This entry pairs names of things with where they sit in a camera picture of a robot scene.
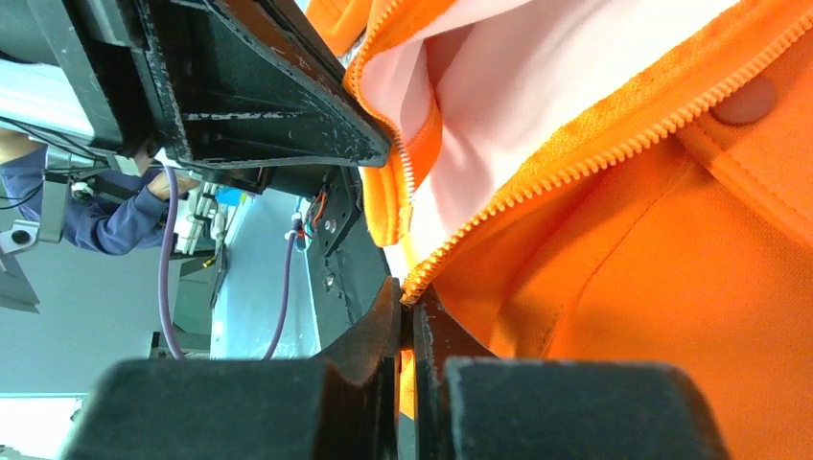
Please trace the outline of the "orange zip jacket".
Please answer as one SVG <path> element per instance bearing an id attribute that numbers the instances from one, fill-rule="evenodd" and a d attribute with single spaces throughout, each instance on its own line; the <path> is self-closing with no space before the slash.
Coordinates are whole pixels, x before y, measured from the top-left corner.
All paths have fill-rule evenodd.
<path id="1" fill-rule="evenodd" d="M 812 455 L 808 1 L 312 1 L 394 138 L 366 221 L 500 357 L 688 372 L 737 459 Z"/>

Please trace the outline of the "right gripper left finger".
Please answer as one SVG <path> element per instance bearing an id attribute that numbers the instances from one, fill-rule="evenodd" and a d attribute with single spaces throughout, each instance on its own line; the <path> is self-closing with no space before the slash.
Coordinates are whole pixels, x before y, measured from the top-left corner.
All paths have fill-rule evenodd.
<path id="1" fill-rule="evenodd" d="M 88 396 L 63 459 L 394 459 L 400 286 L 318 354 L 129 360 Z"/>

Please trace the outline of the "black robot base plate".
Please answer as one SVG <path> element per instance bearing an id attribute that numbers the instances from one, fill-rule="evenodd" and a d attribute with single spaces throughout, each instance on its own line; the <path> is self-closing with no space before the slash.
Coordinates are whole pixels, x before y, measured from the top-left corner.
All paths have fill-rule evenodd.
<path id="1" fill-rule="evenodd" d="M 326 204 L 307 250 L 315 329 L 322 349 L 369 311 L 390 274 L 383 250 L 369 234 L 360 173 L 332 168 L 323 189 Z"/>

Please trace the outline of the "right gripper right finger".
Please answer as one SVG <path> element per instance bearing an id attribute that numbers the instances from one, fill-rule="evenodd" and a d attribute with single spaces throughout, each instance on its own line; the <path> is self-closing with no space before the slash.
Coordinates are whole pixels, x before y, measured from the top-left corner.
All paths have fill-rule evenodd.
<path id="1" fill-rule="evenodd" d="M 434 289 L 412 314 L 420 459 L 726 459 L 683 371 L 492 354 Z"/>

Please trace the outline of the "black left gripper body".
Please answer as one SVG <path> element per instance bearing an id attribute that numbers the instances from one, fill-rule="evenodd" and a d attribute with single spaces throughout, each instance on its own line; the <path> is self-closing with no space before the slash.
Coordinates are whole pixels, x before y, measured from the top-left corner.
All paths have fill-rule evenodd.
<path id="1" fill-rule="evenodd" d="M 331 54 L 292 1 L 29 1 L 36 133 L 121 170 L 164 154 L 250 192 L 331 176 Z"/>

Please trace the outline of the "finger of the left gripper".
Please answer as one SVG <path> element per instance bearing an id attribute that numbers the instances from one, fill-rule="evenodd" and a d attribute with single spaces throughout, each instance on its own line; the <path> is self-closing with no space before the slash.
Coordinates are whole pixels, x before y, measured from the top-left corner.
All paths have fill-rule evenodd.
<path id="1" fill-rule="evenodd" d="M 292 1 L 139 1 L 168 154 L 195 168 L 381 167 L 392 143 Z"/>

